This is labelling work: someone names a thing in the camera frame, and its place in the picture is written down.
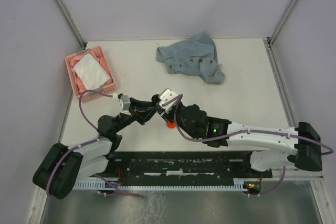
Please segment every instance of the pink basket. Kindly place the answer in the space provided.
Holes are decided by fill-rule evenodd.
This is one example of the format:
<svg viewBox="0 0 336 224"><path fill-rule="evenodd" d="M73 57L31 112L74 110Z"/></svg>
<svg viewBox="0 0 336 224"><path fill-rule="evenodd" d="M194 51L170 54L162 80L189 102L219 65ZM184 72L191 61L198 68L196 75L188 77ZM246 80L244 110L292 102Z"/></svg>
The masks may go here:
<svg viewBox="0 0 336 224"><path fill-rule="evenodd" d="M88 49L83 50L81 52L77 52L75 54L69 55L69 56L67 56L65 58L65 63L67 65L67 69L68 69L68 73L69 73L69 77L70 77L70 81L71 81L72 90L74 92L73 94L75 95L75 97L77 99L79 99L80 93L78 91L78 87L77 87L77 85L75 83L75 79L73 77L74 74L72 73L72 69L71 69L71 66L70 66L70 61L72 60L73 57L75 57L77 55L82 55L82 54L84 54L88 50L93 51L94 55L96 55L98 58L104 57L104 59L105 59L105 61L107 63L106 57L104 55L103 50L101 49L101 46L88 48ZM105 85L105 86L103 86L101 88L96 89L97 91L102 92L104 94L109 94L109 93L112 93L112 92L114 92L116 90L116 85L115 85L115 82L114 82L114 79L113 79L113 75L111 73L111 69L110 69L108 63L107 63L107 66L109 68L109 73L108 74L111 76L112 81L110 82L110 84ZM100 95L100 94L95 94L95 93L87 92L87 93L85 93L83 95L82 102L88 102L88 101L91 101L91 100L96 99L96 98L101 97L101 96L102 95Z"/></svg>

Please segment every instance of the white table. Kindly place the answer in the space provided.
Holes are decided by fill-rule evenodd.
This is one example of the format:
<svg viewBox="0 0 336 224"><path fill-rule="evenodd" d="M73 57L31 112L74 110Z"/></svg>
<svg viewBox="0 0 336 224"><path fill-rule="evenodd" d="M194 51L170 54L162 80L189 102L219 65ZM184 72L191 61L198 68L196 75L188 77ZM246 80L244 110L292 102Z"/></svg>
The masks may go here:
<svg viewBox="0 0 336 224"><path fill-rule="evenodd" d="M214 39L218 61L226 79L222 84L206 84L199 77L168 74L155 60L158 46L178 40L94 41L101 45L116 81L117 93L150 101L152 95L170 88L183 93L185 105L197 104L209 116L248 125L287 127L276 82L262 39ZM83 104L87 117L97 125L102 115L117 115L118 102L106 97ZM123 140L118 151L232 151L256 150L248 147L211 148L183 139L169 129L156 114L146 125L134 122L119 132ZM72 99L61 142L66 145L89 140L97 132L84 120L78 100Z"/></svg>

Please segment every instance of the gray floor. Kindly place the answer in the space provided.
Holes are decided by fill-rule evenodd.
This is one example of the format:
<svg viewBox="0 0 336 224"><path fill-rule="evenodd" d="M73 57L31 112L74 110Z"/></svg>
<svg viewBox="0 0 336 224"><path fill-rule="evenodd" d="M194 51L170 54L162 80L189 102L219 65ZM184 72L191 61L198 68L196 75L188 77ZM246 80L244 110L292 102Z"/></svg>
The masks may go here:
<svg viewBox="0 0 336 224"><path fill-rule="evenodd" d="M264 182L264 189L275 182ZM143 198L104 198L74 190L63 200L50 198L42 223L322 223L309 182L284 182L275 193L247 198L216 191L138 191Z"/></svg>

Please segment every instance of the pink cloth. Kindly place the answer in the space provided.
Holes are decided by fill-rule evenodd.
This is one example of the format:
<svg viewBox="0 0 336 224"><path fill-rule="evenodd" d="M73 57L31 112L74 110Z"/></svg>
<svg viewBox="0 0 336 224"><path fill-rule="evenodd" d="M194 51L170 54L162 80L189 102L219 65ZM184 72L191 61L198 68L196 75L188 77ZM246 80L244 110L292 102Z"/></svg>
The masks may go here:
<svg viewBox="0 0 336 224"><path fill-rule="evenodd" d="M97 62L99 62L99 64L103 67L103 69L106 71L106 73L111 77L111 74L110 74L110 71L109 71L109 67L107 66L107 63L104 59L104 57L100 57L98 58L94 52L92 51L87 51L85 52L83 55L78 55L78 56L75 56L71 59L70 61L70 66L71 66L71 69L72 69L72 74L74 75L74 79L75 79L75 84L77 85L78 87L78 92L79 94L82 94L86 88L83 84L83 82L81 81L81 79L78 77L78 75L76 74L76 72L74 72L73 68L74 66L87 54L91 54L96 60Z"/></svg>

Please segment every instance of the plastic basket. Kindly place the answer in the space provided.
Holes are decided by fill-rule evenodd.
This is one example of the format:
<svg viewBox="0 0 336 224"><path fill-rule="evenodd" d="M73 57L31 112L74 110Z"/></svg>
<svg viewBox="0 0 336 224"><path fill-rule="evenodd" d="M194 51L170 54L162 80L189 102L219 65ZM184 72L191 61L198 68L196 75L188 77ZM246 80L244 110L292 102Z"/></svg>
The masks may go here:
<svg viewBox="0 0 336 224"><path fill-rule="evenodd" d="M88 48L86 50L83 50L83 51L77 52L75 54L69 55L69 56L67 56L65 58L65 62L66 62L66 65L67 65L67 69L68 69L68 73L69 73L69 78L70 78L70 82L71 82L71 87L72 87L72 90L74 92L73 94L74 94L74 96L77 99L79 99L80 93L78 91L78 87L77 87L77 85L75 83L75 79L73 77L74 74L72 73L72 69L71 69L71 66L70 66L70 61L72 60L73 57L75 57L77 55L82 55L82 54L84 54L85 52L87 52L89 50L93 51L94 54L98 58L104 57L104 59L105 59L105 61L107 63L106 57L104 55L104 52L103 52L101 46L96 46L96 47ZM102 92L104 94L109 94L109 93L112 93L112 92L114 92L116 90L116 85L114 83L113 75L111 73L111 69L110 69L110 66L109 66L108 63L107 63L107 66L109 68L109 73L108 74L111 76L112 81L110 82L110 84L102 86L101 88L96 89L97 91ZM83 95L82 102L88 102L88 101L91 101L91 100L96 99L96 98L101 97L101 96L102 95L100 95L100 94L95 94L95 93L87 92L87 93L85 93Z"/></svg>

